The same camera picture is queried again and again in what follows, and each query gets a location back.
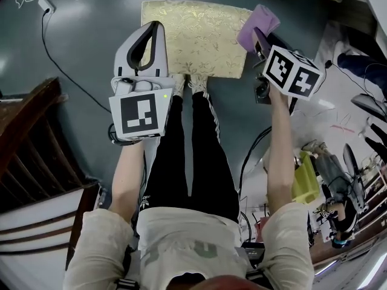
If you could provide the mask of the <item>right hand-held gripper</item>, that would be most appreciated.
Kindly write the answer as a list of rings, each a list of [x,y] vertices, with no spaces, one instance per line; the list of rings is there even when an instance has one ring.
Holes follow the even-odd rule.
[[[270,104],[270,84],[282,94],[309,100],[323,82],[323,72],[312,60],[283,47],[270,45],[258,27],[253,28],[253,44],[260,58],[256,64],[263,70],[256,76],[255,99],[260,104]]]

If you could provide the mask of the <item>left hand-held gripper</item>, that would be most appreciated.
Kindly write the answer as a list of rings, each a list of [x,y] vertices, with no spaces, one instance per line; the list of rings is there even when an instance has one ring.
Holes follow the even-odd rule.
[[[151,41],[149,62],[142,64]],[[109,98],[115,134],[136,141],[165,134],[175,82],[168,76],[164,26],[151,21],[135,30],[115,54]]]

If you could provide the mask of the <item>purple cloth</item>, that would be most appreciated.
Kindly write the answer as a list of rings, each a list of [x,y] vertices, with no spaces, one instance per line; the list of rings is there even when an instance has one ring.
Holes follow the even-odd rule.
[[[279,18],[266,6],[258,4],[242,26],[236,40],[249,53],[255,53],[259,37],[255,31],[259,30],[268,37],[281,24]]]

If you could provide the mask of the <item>cream upholstered stool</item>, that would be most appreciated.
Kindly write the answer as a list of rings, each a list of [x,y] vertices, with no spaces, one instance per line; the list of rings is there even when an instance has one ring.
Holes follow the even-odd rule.
[[[170,73],[238,79],[247,52],[236,38],[251,13],[209,2],[144,1],[141,24],[163,24]]]

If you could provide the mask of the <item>person's right forearm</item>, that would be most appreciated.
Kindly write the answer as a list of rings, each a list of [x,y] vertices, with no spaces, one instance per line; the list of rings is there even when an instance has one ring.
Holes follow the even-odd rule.
[[[270,217],[292,202],[294,149],[288,97],[271,85],[272,135],[267,164],[267,198]]]

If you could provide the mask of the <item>person's left forearm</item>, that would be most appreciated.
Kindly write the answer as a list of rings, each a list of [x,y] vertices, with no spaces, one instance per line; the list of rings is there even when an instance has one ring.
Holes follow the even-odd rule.
[[[127,223],[137,208],[143,176],[145,152],[144,142],[122,148],[112,180],[111,212],[121,216]]]

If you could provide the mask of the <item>person's left white shoe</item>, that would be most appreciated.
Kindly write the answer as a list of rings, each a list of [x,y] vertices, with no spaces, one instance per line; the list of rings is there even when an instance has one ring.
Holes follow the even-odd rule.
[[[172,74],[171,79],[175,82],[173,95],[183,98],[186,76],[184,74]]]

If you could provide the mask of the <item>person's white shoe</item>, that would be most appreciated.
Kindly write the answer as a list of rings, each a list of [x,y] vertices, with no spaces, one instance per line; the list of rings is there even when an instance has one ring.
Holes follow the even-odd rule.
[[[208,76],[204,76],[201,74],[191,74],[188,87],[190,87],[190,89],[192,90],[192,94],[196,94],[199,92],[206,93],[207,82],[208,82]]]
[[[186,76],[184,74],[172,74],[171,79],[175,82],[173,95],[183,98]]]

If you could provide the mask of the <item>person's right white shoe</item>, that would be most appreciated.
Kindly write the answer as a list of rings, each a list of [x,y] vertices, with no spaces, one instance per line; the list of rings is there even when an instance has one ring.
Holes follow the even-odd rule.
[[[207,82],[208,82],[208,76],[204,76],[201,74],[191,74],[188,87],[190,87],[190,89],[192,90],[192,94],[196,94],[199,92],[206,93]]]

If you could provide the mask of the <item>person's black striped trousers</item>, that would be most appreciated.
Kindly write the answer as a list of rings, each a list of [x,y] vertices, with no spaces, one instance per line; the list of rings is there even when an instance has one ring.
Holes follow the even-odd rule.
[[[239,200],[226,154],[220,144],[220,127],[211,97],[192,96],[193,182],[188,189],[185,174],[183,99],[174,96],[166,133],[161,137],[151,167],[140,210],[156,207],[183,208],[236,222]]]

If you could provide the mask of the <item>white power strip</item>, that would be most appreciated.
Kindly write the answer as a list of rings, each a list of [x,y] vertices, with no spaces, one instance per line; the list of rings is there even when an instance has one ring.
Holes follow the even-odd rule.
[[[53,14],[55,6],[49,0],[38,0],[38,5],[43,9],[44,14]]]

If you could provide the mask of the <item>grey office chair base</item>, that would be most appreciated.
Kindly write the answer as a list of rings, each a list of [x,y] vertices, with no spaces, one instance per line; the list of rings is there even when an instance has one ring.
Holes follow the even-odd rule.
[[[351,99],[351,103],[365,112],[387,123],[387,105],[367,94],[359,94]]]

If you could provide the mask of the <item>dark wooden chair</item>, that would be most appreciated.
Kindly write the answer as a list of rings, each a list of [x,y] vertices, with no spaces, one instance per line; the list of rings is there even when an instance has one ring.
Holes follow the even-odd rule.
[[[1,251],[2,256],[65,248],[65,263],[70,264],[79,240],[83,214],[94,208],[99,197],[100,183],[82,172],[54,117],[56,106],[66,99],[57,77],[46,79],[28,94],[0,98],[0,215],[71,192],[82,192],[75,210],[31,225],[0,230],[0,234],[10,234],[74,218],[72,226],[11,240],[12,243],[24,243],[70,232],[68,243],[25,251]]]

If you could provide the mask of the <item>yellow-green stool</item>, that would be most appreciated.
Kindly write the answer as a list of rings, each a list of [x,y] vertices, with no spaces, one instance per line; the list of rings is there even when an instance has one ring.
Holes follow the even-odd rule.
[[[320,187],[310,155],[300,151],[300,161],[301,164],[294,172],[292,199],[297,203],[309,204],[319,197]]]

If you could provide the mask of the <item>black waist box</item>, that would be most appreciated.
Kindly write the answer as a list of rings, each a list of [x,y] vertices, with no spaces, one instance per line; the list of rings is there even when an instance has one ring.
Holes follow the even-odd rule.
[[[242,244],[247,257],[249,258],[250,264],[253,268],[257,268],[257,266],[263,261],[265,247],[263,243],[257,242],[244,242]]]

